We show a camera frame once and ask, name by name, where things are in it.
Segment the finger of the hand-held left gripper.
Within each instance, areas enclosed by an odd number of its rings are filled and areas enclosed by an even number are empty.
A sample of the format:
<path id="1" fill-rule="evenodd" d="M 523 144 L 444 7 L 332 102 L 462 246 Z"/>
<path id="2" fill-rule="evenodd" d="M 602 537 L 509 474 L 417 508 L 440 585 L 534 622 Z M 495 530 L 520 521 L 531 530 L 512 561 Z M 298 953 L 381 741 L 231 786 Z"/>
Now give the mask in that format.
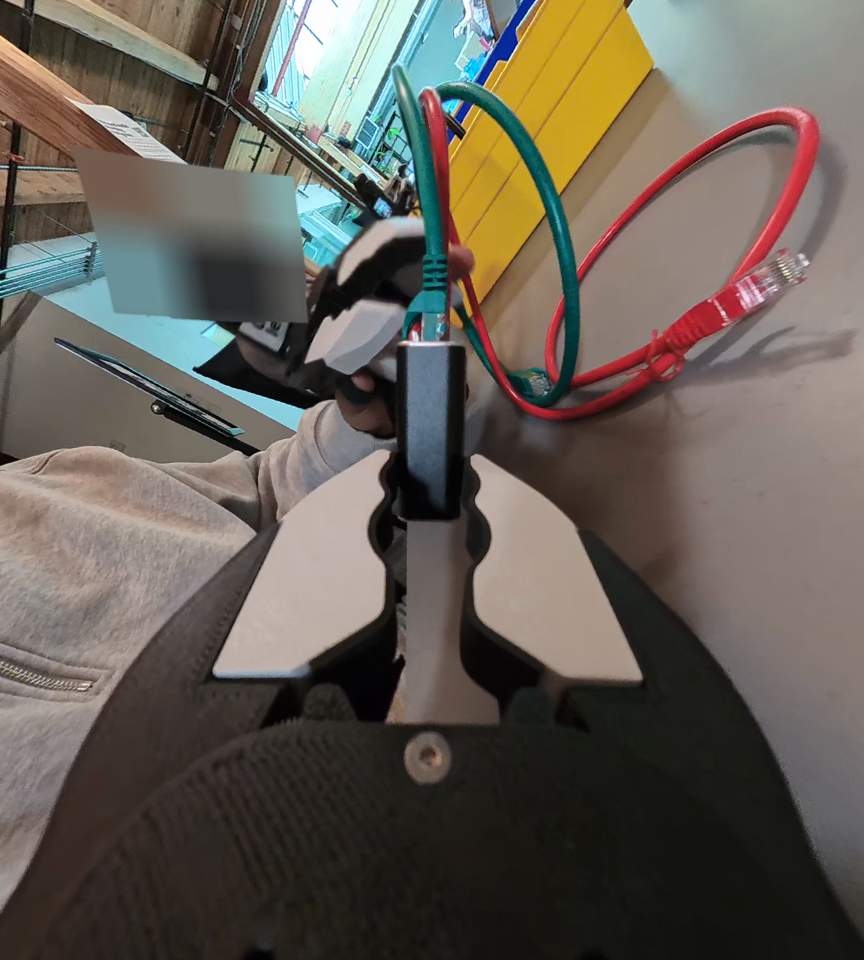
<path id="1" fill-rule="evenodd" d="M 305 363 L 322 363 L 344 376 L 361 371 L 396 376 L 397 345 L 405 314 L 406 309 L 394 302 L 360 300 L 338 317 L 321 323 Z"/>
<path id="2" fill-rule="evenodd" d="M 379 220 L 321 272 L 321 312 L 363 301 L 408 307 L 423 287 L 425 229 L 420 218 Z"/>

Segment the yellow plastic bin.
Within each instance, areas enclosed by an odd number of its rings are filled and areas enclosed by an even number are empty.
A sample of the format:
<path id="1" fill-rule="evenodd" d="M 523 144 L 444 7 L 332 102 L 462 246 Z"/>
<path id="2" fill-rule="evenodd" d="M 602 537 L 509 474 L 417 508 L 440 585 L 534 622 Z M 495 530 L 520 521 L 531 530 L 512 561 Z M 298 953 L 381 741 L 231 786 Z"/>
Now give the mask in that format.
<path id="1" fill-rule="evenodd" d="M 653 70 L 624 2 L 538 2 L 485 80 L 542 154 L 559 195 Z M 484 300 L 545 220 L 532 177 L 510 138 L 479 107 L 449 148 L 450 202 L 475 255 Z"/>

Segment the blue plastic bin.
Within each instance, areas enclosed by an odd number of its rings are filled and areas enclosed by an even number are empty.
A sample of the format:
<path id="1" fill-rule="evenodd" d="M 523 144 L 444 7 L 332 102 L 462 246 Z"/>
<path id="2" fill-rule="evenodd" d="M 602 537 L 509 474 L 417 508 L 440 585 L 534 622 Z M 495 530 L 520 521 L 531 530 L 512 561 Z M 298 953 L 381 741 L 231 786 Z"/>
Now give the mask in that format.
<path id="1" fill-rule="evenodd" d="M 498 40 L 494 43 L 483 66 L 474 78 L 475 83 L 480 86 L 484 85 L 498 66 L 506 63 L 510 59 L 518 43 L 517 30 L 524 24 L 534 4 L 535 1 L 517 2 L 514 14 L 510 17 L 508 24 L 506 24 L 504 30 L 498 36 Z"/>

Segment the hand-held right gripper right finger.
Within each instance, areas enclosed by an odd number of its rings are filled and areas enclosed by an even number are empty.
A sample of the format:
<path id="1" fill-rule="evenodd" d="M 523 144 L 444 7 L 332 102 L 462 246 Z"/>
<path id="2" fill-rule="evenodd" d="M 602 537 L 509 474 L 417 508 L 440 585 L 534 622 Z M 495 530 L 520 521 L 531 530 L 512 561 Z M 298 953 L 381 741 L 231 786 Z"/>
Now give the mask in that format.
<path id="1" fill-rule="evenodd" d="M 643 669 L 568 516 L 481 454 L 463 488 L 461 662 L 498 704 L 540 690 L 637 690 Z"/>

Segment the person's left forearm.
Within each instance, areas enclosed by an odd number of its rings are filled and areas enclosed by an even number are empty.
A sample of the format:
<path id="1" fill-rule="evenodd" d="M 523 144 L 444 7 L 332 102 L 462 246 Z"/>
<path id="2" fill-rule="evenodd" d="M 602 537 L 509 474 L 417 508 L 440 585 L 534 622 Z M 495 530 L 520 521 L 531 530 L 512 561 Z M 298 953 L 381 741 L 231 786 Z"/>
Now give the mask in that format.
<path id="1" fill-rule="evenodd" d="M 335 400 L 318 403 L 301 417 L 293 437 L 250 459 L 263 522 L 281 521 L 325 482 L 377 451 L 394 451 L 395 439 L 378 439 L 353 429 Z"/>

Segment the thin black panel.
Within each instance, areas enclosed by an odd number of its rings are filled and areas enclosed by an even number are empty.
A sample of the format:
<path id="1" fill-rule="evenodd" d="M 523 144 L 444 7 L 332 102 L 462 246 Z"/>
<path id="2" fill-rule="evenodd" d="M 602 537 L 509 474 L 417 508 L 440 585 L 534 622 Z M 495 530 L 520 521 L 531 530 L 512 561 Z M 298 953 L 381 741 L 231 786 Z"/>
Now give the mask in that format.
<path id="1" fill-rule="evenodd" d="M 240 427 L 132 366 L 112 356 L 85 346 L 75 345 L 61 338 L 54 338 L 54 344 L 68 354 L 77 356 L 98 370 L 149 396 L 152 414 L 182 426 L 198 436 L 210 439 L 228 450 L 238 451 L 247 456 L 258 453 L 257 447 L 243 440 L 244 431 Z"/>

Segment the person's left hand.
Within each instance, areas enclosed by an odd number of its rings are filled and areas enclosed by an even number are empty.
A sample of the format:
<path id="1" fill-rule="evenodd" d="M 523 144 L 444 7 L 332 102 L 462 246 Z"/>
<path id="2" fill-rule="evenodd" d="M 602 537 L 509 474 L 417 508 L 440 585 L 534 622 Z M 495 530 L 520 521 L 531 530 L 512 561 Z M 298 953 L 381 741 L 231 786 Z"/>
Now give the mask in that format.
<path id="1" fill-rule="evenodd" d="M 345 422 L 379 440 L 397 435 L 396 388 L 367 368 L 338 380 L 335 401 Z"/>

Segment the person's grey hoodie torso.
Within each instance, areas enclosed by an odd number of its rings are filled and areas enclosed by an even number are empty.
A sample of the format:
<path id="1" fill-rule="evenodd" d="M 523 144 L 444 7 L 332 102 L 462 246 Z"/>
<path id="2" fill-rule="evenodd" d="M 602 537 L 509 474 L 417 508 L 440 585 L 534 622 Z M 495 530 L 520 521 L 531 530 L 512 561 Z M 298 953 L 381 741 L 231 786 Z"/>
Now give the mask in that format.
<path id="1" fill-rule="evenodd" d="M 250 459 L 83 447 L 0 469 L 0 911 L 126 667 L 270 525 Z"/>

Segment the white paper label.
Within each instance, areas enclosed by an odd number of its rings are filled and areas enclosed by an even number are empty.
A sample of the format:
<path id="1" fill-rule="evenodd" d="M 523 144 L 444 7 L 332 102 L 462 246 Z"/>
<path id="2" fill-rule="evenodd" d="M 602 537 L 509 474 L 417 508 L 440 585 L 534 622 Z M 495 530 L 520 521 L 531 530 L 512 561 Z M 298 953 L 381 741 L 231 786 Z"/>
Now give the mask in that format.
<path id="1" fill-rule="evenodd" d="M 185 164 L 173 150 L 154 138 L 137 121 L 107 104 L 70 101 L 92 120 L 98 122 L 117 141 L 142 159 Z"/>

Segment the black two-port adapter box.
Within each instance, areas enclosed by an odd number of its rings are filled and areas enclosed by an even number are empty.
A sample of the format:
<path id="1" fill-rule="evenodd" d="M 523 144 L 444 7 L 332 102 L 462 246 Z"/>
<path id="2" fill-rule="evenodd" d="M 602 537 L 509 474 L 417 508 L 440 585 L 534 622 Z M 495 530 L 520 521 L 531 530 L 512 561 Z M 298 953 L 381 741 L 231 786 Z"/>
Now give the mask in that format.
<path id="1" fill-rule="evenodd" d="M 458 342 L 397 346 L 397 480 L 406 522 L 461 512 L 466 354 Z"/>

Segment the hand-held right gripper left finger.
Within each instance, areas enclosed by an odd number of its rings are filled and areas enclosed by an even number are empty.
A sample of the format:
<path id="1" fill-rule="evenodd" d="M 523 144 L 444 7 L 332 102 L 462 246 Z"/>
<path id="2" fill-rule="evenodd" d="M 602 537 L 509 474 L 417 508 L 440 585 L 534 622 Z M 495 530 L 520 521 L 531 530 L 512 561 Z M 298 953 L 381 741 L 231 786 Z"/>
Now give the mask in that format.
<path id="1" fill-rule="evenodd" d="M 371 453 L 290 510 L 222 645 L 217 680 L 304 681 L 366 643 L 395 646 L 393 583 L 378 543 L 390 451 Z"/>

